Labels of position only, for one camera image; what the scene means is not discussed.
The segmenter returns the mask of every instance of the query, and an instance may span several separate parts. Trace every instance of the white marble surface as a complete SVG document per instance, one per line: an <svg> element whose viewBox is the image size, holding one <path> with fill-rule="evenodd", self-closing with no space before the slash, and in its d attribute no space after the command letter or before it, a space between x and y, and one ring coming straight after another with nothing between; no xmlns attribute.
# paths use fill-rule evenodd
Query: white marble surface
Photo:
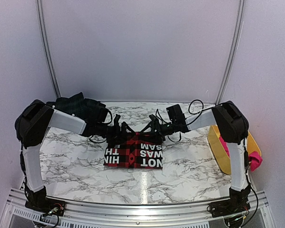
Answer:
<svg viewBox="0 0 285 228"><path fill-rule="evenodd" d="M150 114L173 103L106 103L135 131ZM188 104L180 104L188 116ZM230 176L223 174L207 142L208 128L182 134L163 144L163 169L103 166L106 143L93 144L73 133L52 128L41 147L40 162L48 195L71 200L116 204L164 204L214 199L229 194ZM171 139L177 141L179 134Z"/></svg>

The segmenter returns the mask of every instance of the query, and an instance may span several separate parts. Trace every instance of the robotic arm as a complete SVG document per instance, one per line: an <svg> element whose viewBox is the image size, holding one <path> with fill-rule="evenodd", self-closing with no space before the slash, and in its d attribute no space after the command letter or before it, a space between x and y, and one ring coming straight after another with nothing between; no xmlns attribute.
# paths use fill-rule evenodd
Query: robotic arm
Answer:
<svg viewBox="0 0 285 228"><path fill-rule="evenodd" d="M104 123L109 112L105 106L95 107L92 116L86 120L71 114L66 114L50 107L39 100L29 105L16 120L17 138L21 141L21 168L26 176L25 192L28 208L49 212L56 202L46 197L40 169L39 150L49 127L64 129L85 137L99 135L114 141L126 134L126 123L119 127L120 115L116 115L114 125ZM165 136L176 132L186 133L201 127L217 125L222 138L227 142L230 151L232 183L230 199L218 201L209 205L213 217L225 216L250 209L248 195L251 186L247 178L248 153L246 141L248 136L248 121L233 102L228 101L213 108L185 118L180 105L167 108L171 122L160 124L159 119L150 115L151 122L146 126L151 131L148 134Z"/></svg>

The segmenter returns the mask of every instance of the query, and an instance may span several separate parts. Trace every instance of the yellow bin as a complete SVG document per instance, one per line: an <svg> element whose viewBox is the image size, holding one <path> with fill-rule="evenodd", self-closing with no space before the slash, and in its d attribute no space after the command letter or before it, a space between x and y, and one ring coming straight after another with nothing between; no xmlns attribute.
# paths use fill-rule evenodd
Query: yellow bin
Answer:
<svg viewBox="0 0 285 228"><path fill-rule="evenodd" d="M215 156L215 159L221 171L224 172L225 174L231 174L230 158L228 157L226 151L224 150L219 138L220 138L220 132L218 127L216 125L211 126L208 134L208 141L211 150ZM247 139L247 151L249 155L254 151L257 151L258 154L261 156L261 151L250 132L248 133L248 139Z"/></svg>

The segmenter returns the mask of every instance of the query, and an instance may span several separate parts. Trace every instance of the vertical metal post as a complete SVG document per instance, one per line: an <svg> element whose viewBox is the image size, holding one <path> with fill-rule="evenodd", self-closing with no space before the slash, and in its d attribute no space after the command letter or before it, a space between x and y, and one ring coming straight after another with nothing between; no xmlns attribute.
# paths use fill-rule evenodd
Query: vertical metal post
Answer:
<svg viewBox="0 0 285 228"><path fill-rule="evenodd" d="M239 7L238 7L238 14L237 14L237 20L236 20L236 26L235 26L235 31L234 31L234 36L233 36L233 41L232 41L232 46L228 58L228 62L226 65L226 69L224 71L222 83L216 98L216 104L219 104L222 100L223 94L225 92L225 89L227 87L227 83L231 74L232 70L232 65L234 61L234 57L236 54L236 50L238 47L239 39L240 39L240 33L241 33L241 28L242 28L242 23L243 23L243 16L244 16L244 8L245 8L245 0L239 0Z"/></svg>
<svg viewBox="0 0 285 228"><path fill-rule="evenodd" d="M53 84L55 95L58 98L58 97L61 97L61 94L60 94L60 90L58 87L58 82L57 82L57 78L56 78L56 74L55 74L55 70L54 70L54 66L53 66L53 62L51 58L51 53L50 53L49 46L48 46L42 0L36 0L36 4L37 4L37 13L38 13L38 20L39 20L41 38L42 38L42 43L43 43L43 49L46 55L46 63L48 66L49 74L51 76L51 81Z"/></svg>

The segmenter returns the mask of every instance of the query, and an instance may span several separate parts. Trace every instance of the pink cloth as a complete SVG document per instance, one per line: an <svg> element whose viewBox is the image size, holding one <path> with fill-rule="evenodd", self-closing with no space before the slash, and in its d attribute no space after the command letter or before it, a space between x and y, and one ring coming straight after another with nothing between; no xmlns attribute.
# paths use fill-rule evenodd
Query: pink cloth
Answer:
<svg viewBox="0 0 285 228"><path fill-rule="evenodd" d="M227 143L223 140L223 138L222 138L221 136L219 137L219 140L220 140L220 142L221 142L221 144L222 144L222 146L223 146L225 152L227 153L228 157L230 157L230 152L229 152ZM257 168L261 165L261 163L262 163L262 161L263 161L262 157L258 154L257 151L254 151L253 153L251 153L251 154L248 156L248 159L249 159L249 161L251 162L251 171L252 171L252 172L253 172L255 169L257 169Z"/></svg>

